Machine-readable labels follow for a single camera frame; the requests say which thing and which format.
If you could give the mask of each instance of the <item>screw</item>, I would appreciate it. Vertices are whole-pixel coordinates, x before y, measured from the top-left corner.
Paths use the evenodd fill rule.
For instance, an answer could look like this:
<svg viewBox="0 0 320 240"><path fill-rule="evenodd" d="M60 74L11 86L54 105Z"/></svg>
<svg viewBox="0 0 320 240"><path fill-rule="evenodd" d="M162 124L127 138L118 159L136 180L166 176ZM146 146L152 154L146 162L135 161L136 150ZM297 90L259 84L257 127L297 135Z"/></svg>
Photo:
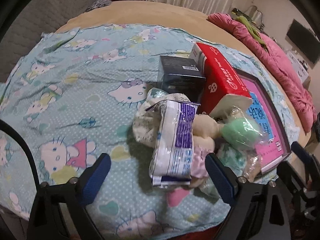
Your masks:
<svg viewBox="0 0 320 240"><path fill-rule="evenodd" d="M246 179L245 177L242 177L242 176L241 176L241 177L238 178L238 181L239 181L240 183L243 183L243 184L244 184L244 183L247 182L247 179Z"/></svg>
<svg viewBox="0 0 320 240"><path fill-rule="evenodd" d="M274 181L269 181L269 186L276 187L276 183Z"/></svg>
<svg viewBox="0 0 320 240"><path fill-rule="evenodd" d="M71 179L69 179L69 183L71 183L71 184L76 184L77 181L78 181L77 177L72 177Z"/></svg>
<svg viewBox="0 0 320 240"><path fill-rule="evenodd" d="M44 181L44 182L42 182L42 183L40 184L40 187L46 187L46 186L48 186L48 185L49 185L49 183L46 182L46 181Z"/></svg>

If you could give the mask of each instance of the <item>hello kitty bedsheet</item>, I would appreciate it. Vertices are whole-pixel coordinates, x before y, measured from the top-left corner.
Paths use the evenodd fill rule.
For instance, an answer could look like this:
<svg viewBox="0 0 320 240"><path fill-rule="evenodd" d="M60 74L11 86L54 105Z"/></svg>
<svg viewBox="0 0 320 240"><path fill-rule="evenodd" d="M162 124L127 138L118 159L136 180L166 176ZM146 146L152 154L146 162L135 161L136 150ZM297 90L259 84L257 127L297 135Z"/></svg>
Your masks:
<svg viewBox="0 0 320 240"><path fill-rule="evenodd" d="M133 117L155 85L159 55L188 57L200 38L180 29L103 25L44 34L1 86L0 118L27 142L40 182L60 184L79 176L106 152L111 170L87 207L108 239L168 239L218 225L229 205L198 189L174 207L148 176L153 150L134 140ZM228 61L259 77L282 119L289 142L297 140L289 108L254 58L224 45ZM262 182L274 177L272 172ZM35 196L20 147L0 134L0 204L28 219Z"/></svg>

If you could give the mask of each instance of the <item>pink fabric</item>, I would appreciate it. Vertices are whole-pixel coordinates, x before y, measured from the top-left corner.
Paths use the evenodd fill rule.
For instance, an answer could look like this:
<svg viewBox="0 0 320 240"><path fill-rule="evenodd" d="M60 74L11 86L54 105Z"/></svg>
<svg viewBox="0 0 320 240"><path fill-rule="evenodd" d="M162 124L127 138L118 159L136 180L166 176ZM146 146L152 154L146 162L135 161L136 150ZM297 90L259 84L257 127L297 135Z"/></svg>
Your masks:
<svg viewBox="0 0 320 240"><path fill-rule="evenodd" d="M82 139L73 146L79 151L79 155L77 157L71 157L67 165L85 169L87 167L87 139Z"/></svg>
<svg viewBox="0 0 320 240"><path fill-rule="evenodd" d="M208 20L231 33L257 56L280 83L298 113L304 131L306 133L309 132L317 118L312 96L302 86L290 60L282 49L272 39L261 33L260 37L264 40L268 48L268 52L266 52L261 45L252 38L242 23L233 20L228 14L214 13L208 16Z"/></svg>
<svg viewBox="0 0 320 240"><path fill-rule="evenodd" d="M190 194L190 190L183 189L181 187L174 189L173 191L167 192L167 204L169 207L178 206L181 201Z"/></svg>
<svg viewBox="0 0 320 240"><path fill-rule="evenodd" d="M191 176L202 179L204 177L209 177L207 170L204 165L205 157L212 151L201 149L195 146L193 152L193 161L191 165Z"/></svg>

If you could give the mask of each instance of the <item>gray headboard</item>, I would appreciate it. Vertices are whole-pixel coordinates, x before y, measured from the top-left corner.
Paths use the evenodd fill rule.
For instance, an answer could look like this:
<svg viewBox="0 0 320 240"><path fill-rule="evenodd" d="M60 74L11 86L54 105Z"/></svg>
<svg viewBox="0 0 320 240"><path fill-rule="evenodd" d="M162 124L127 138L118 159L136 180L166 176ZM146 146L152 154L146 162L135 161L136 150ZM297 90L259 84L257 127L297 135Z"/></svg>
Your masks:
<svg viewBox="0 0 320 240"><path fill-rule="evenodd" d="M95 0L32 0L14 20L0 42L0 82L5 82L20 57L40 41L83 13Z"/></svg>

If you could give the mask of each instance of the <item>pink comforter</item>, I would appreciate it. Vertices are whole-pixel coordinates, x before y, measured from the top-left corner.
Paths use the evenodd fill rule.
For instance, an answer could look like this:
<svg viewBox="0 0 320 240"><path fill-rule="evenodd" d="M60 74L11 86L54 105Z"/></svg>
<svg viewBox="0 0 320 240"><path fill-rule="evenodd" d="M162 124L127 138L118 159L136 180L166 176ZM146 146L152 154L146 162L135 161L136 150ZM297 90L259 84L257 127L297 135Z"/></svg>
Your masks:
<svg viewBox="0 0 320 240"><path fill-rule="evenodd" d="M261 33L260 37L264 40L268 48L268 52L266 52L261 45L252 38L242 23L233 20L228 14L214 13L208 16L208 20L231 33L257 56L280 83L296 109L304 131L306 133L309 132L312 124L317 119L312 96L302 86L290 60L282 49L272 39Z"/></svg>

